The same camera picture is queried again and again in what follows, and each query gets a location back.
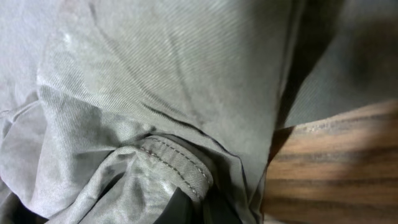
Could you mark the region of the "grey shorts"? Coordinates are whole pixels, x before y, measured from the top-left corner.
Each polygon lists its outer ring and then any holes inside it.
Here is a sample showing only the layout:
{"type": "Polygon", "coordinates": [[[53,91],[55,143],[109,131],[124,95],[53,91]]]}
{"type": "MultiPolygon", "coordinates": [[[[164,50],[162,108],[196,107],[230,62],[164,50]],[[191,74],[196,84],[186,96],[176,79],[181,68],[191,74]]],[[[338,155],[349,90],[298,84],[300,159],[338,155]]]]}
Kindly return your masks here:
{"type": "Polygon", "coordinates": [[[396,98],[396,1],[2,1],[1,222],[261,223],[277,129],[396,98]]]}

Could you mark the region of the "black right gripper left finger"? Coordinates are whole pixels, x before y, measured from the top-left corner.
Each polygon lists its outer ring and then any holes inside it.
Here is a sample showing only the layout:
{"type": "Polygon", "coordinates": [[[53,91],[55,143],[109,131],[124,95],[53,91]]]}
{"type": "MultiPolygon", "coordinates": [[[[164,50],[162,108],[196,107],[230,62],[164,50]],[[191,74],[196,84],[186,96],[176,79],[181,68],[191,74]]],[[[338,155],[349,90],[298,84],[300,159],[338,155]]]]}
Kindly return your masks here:
{"type": "Polygon", "coordinates": [[[194,209],[190,197],[177,188],[154,224],[192,224],[194,219],[194,209]]]}

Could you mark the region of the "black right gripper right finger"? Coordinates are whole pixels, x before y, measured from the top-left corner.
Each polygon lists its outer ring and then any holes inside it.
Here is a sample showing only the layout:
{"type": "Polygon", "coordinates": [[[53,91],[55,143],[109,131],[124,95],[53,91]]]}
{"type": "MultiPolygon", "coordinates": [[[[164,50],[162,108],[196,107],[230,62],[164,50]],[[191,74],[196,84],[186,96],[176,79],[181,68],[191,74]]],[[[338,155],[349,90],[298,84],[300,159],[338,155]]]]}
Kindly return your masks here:
{"type": "Polygon", "coordinates": [[[204,224],[242,224],[234,208],[218,189],[211,189],[203,201],[204,224]]]}

